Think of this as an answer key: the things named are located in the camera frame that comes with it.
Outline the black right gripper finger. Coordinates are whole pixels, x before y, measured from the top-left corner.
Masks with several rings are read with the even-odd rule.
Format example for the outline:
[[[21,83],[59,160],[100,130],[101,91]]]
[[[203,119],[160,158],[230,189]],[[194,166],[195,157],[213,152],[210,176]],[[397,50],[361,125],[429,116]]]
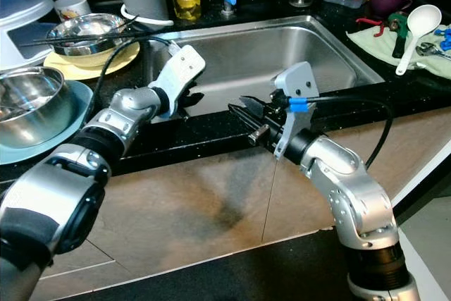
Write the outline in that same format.
[[[254,130],[252,135],[261,136],[265,134],[265,123],[260,114],[255,114],[248,108],[237,104],[228,104],[228,110],[232,114],[235,114],[245,125]]]
[[[250,113],[269,113],[271,112],[271,105],[254,96],[240,96],[239,101],[245,111]]]

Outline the light blue plate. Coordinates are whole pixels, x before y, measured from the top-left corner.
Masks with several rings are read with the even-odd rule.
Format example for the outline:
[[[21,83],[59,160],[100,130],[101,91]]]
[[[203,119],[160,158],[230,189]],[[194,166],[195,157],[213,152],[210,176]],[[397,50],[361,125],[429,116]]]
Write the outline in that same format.
[[[38,156],[43,152],[48,152],[48,150],[55,149],[55,147],[80,129],[88,112],[88,104],[92,102],[93,91],[89,86],[77,80],[68,80],[66,85],[71,89],[72,98],[74,98],[76,118],[73,123],[58,135],[35,146],[7,147],[4,144],[0,144],[0,165],[15,164],[19,161],[31,159],[31,157]]]

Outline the stainless steel sink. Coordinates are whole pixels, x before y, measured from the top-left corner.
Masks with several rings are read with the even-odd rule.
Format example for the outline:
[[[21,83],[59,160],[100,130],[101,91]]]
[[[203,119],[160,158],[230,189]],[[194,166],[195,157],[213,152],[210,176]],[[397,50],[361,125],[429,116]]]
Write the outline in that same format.
[[[190,89],[204,97],[187,107],[189,116],[226,111],[242,95],[268,101],[277,73],[303,61],[310,63],[322,94],[383,82],[312,16],[167,32],[161,39],[190,44],[206,61]]]

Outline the black chopstick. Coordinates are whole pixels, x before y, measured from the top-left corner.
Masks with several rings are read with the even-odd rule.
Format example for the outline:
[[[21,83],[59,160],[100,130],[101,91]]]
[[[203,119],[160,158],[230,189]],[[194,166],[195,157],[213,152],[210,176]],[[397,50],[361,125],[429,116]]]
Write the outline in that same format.
[[[23,44],[24,47],[39,46],[39,44],[59,44],[68,42],[86,42],[86,41],[99,41],[103,39],[132,39],[132,37],[144,37],[152,35],[151,32],[139,31],[139,32],[122,32],[122,33],[106,33],[102,35],[81,35],[74,37],[61,37],[60,39],[36,39],[30,43]]]
[[[39,44],[65,44],[71,43],[72,47],[89,46],[90,44],[104,44],[104,41],[116,39],[133,39],[152,35],[151,32],[110,32],[99,35],[80,35],[74,37],[56,37],[56,39],[36,39],[32,42],[23,43],[23,47],[39,46]]]

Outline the pale yellow plate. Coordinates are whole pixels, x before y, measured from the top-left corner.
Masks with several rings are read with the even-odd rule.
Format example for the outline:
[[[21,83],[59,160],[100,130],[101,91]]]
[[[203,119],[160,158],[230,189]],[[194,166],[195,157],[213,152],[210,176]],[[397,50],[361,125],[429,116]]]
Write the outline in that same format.
[[[113,63],[107,69],[106,75],[110,75],[110,73],[115,73],[119,71],[123,67],[126,67],[133,60],[137,59],[139,52],[141,50],[140,44],[134,43],[132,46],[127,47],[127,49],[120,52],[116,59],[113,60]],[[99,66],[90,66],[90,67],[80,67],[74,65],[74,63],[65,61],[62,56],[57,55],[55,52],[49,53],[49,55],[43,61],[43,66],[52,67],[61,71],[64,75],[64,78],[67,80],[89,80],[98,78],[100,76],[100,72],[102,71],[104,62],[106,62],[106,57],[101,59],[101,63]]]

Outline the pale green cloth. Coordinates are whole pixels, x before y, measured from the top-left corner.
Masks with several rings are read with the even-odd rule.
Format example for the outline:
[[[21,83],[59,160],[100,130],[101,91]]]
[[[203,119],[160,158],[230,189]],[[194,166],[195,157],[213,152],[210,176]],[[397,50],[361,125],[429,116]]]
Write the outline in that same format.
[[[399,57],[392,57],[392,52],[395,49],[397,34],[389,30],[388,32],[384,32],[380,37],[374,37],[374,34],[378,31],[379,27],[370,27],[357,32],[346,32],[345,34],[347,34],[348,39],[351,39],[352,42],[357,44],[358,47],[361,47],[365,52],[396,68],[400,59]],[[425,69],[439,76],[439,78],[451,80],[451,60],[445,59],[445,57],[420,56],[415,51],[412,59],[410,59],[408,69]]]

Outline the black floor mat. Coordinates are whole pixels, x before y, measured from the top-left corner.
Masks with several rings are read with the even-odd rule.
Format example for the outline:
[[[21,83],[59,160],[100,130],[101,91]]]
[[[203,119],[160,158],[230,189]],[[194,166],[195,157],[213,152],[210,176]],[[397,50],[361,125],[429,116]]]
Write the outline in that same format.
[[[265,244],[61,301],[355,301],[335,231]]]

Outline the white printed mug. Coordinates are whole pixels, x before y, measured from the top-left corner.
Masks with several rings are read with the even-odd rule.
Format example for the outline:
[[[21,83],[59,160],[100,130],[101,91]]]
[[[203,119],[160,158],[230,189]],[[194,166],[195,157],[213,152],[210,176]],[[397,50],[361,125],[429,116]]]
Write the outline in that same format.
[[[55,0],[54,10],[61,22],[92,13],[87,0]]]

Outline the purple cup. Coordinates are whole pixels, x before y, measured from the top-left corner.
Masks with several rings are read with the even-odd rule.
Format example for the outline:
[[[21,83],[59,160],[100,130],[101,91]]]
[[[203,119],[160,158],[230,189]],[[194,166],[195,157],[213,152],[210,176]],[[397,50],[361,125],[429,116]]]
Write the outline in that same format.
[[[385,18],[389,14],[405,10],[412,0],[370,0],[369,8],[375,17]]]

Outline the white tiered steamer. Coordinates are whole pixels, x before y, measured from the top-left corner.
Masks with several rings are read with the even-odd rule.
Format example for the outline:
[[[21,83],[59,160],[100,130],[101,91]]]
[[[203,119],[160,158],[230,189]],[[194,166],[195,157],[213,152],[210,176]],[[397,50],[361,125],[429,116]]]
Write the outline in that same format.
[[[43,39],[54,24],[39,19],[54,10],[54,0],[0,0],[0,69],[41,65],[51,53],[47,44],[27,47]]]

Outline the white plastic ladle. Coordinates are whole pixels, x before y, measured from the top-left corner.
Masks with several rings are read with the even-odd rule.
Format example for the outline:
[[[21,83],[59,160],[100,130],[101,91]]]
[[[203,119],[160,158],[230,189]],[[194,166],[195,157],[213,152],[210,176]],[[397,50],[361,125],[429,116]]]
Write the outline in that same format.
[[[408,39],[400,61],[395,69],[396,75],[404,75],[408,70],[408,65],[415,47],[418,46],[418,40],[432,33],[441,22],[442,13],[437,6],[424,4],[410,12],[408,23]]]

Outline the red handled tool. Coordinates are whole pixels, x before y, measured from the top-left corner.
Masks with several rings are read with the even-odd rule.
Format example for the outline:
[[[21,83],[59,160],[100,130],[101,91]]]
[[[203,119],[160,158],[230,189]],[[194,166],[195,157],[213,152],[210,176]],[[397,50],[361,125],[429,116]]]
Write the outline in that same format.
[[[377,33],[373,34],[374,37],[380,37],[380,36],[383,36],[383,34],[384,34],[385,24],[383,23],[382,20],[374,20],[373,18],[360,17],[355,20],[355,23],[356,24],[361,24],[361,23],[370,24],[371,26],[379,28]]]

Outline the green black handled tool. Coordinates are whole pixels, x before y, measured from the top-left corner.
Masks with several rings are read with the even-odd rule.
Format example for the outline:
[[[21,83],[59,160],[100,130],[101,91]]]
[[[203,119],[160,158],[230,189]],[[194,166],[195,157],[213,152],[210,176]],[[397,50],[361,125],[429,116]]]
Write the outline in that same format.
[[[390,30],[396,33],[396,40],[392,57],[401,59],[407,43],[409,28],[407,25],[407,15],[402,11],[393,12],[387,18]]]

